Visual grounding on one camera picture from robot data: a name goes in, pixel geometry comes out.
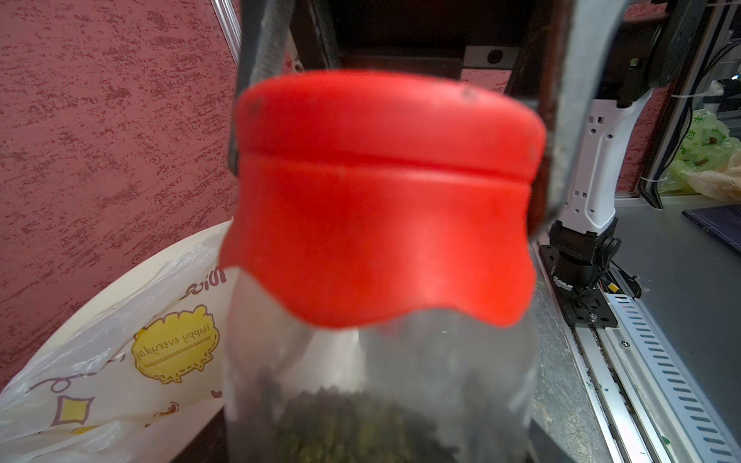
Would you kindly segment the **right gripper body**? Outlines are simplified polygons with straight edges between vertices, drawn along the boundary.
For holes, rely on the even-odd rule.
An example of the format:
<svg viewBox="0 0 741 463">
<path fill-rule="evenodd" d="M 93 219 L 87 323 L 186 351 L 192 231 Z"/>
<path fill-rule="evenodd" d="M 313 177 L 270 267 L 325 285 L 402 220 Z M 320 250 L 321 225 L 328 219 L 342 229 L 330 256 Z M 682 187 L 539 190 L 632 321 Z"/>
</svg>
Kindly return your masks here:
<svg viewBox="0 0 741 463">
<path fill-rule="evenodd" d="M 549 1 L 298 1 L 289 25 L 303 71 L 373 69 L 443 78 L 511 71 Z"/>
</svg>

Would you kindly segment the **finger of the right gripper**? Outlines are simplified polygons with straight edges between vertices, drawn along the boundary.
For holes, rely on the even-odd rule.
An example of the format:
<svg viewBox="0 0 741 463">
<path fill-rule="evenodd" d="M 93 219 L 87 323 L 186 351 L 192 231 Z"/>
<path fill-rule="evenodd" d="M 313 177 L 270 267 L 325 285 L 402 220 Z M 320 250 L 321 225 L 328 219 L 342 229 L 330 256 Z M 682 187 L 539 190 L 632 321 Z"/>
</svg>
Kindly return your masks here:
<svg viewBox="0 0 741 463">
<path fill-rule="evenodd" d="M 505 90 L 542 119 L 543 160 L 533 182 L 528 233 L 539 235 L 565 206 L 586 117 L 625 1 L 538 1 Z"/>
<path fill-rule="evenodd" d="M 249 88 L 276 77 L 285 61 L 289 25 L 293 17 L 293 0 L 241 0 L 241 32 L 237 84 L 233 100 L 227 166 L 239 176 L 239 143 L 237 142 L 237 101 Z"/>
</svg>

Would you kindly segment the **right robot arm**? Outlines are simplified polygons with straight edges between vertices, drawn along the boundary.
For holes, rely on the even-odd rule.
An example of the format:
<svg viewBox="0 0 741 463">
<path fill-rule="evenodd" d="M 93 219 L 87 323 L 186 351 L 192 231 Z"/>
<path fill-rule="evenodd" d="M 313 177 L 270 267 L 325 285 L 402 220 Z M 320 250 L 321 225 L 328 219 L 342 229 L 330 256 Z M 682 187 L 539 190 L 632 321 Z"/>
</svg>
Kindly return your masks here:
<svg viewBox="0 0 741 463">
<path fill-rule="evenodd" d="M 625 18 L 624 1 L 217 1 L 237 90 L 307 71 L 383 69 L 460 79 L 506 69 L 506 92 L 543 119 L 547 147 L 529 232 L 559 252 L 552 274 L 594 287 L 619 241 L 615 192 L 633 128 L 692 46 L 704 1 Z"/>
</svg>

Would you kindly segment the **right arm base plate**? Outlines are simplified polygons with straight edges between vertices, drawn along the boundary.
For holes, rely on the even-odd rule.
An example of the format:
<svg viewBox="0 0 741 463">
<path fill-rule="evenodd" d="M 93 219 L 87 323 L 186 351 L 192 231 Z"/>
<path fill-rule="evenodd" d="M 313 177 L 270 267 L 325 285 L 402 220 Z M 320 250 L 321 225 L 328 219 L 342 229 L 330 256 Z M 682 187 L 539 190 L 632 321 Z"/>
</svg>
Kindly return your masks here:
<svg viewBox="0 0 741 463">
<path fill-rule="evenodd" d="M 538 246 L 538 255 L 546 278 L 553 287 L 557 304 L 563 318 L 571 328 L 617 328 L 619 321 L 614 315 L 603 292 L 597 287 L 577 289 L 561 282 L 555 268 L 559 252 L 550 245 Z"/>
</svg>

